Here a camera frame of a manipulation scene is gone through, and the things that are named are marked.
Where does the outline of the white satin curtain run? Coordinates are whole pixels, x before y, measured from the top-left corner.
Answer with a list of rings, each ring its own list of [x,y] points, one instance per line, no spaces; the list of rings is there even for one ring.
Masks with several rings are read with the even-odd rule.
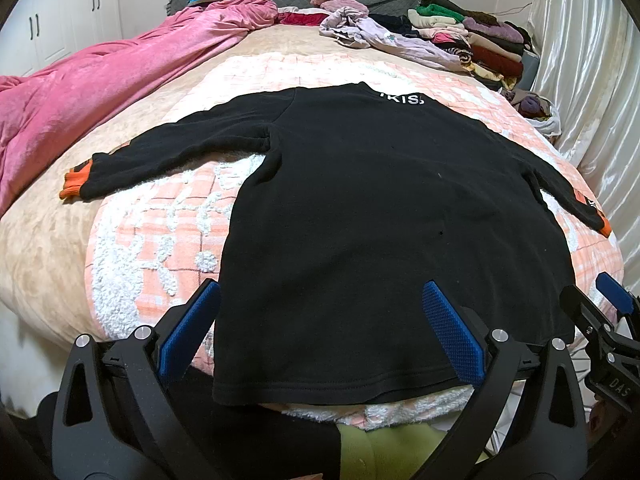
[[[612,223],[629,272],[639,266],[639,31],[622,0],[534,0],[541,53],[534,87],[561,117],[556,148]]]

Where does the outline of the black sweater orange cuffs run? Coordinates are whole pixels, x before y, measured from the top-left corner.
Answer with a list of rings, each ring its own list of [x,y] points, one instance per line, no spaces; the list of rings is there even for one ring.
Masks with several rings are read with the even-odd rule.
[[[393,402],[454,386],[422,310],[434,282],[491,328],[574,338],[560,206],[601,235],[605,214],[553,166],[420,93],[366,84],[237,96],[157,126],[66,174],[94,200],[209,153],[262,155],[221,255],[214,399]]]

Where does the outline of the pink velvet duvet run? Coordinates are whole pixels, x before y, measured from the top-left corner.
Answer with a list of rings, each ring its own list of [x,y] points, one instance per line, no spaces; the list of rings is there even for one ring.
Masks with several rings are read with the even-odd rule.
[[[189,6],[134,39],[101,42],[1,79],[1,208],[92,129],[278,15],[273,0]]]

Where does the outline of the lilac crumpled garment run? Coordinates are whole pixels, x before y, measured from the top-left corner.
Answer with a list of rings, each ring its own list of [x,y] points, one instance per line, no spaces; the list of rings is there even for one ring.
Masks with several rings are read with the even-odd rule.
[[[321,36],[330,37],[343,47],[373,48],[404,60],[448,72],[467,74],[469,66],[460,58],[434,46],[431,41],[407,38],[363,16],[355,9],[343,6],[329,14],[319,25]]]

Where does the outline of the white wardrobe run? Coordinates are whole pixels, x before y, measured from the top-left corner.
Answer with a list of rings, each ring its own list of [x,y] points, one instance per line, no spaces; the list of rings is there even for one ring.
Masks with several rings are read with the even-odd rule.
[[[1,73],[28,76],[86,47],[119,39],[119,0],[17,0],[1,27]]]

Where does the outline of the dark red cloth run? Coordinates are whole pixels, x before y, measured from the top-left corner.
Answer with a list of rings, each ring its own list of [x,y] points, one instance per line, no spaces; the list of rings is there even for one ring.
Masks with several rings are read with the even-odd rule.
[[[326,12],[299,12],[285,11],[278,12],[277,23],[281,25],[294,26],[319,26],[329,14]]]

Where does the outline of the stack of folded clothes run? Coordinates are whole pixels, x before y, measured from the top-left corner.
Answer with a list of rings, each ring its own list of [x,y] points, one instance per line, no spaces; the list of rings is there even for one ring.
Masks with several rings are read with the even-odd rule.
[[[372,18],[393,34],[421,39],[455,56],[462,67],[491,90],[524,84],[534,62],[529,32],[494,14],[463,9],[451,0],[421,0],[400,15]]]

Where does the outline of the white bag with clothes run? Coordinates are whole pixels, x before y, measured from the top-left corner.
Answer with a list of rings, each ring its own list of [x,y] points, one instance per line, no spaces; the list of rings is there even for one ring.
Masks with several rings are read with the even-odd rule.
[[[529,125],[547,139],[553,140],[561,134],[560,114],[548,99],[519,88],[503,91],[502,95]]]

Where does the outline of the beige plush bed sheet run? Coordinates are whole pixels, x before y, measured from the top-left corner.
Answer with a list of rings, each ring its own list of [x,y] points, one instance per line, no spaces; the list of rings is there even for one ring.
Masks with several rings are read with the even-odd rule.
[[[255,155],[210,155],[101,200],[58,197],[64,172],[164,122],[235,96],[361,78],[360,58],[311,27],[273,26],[93,130],[1,220],[1,307],[55,349],[155,320],[218,273],[231,208]]]

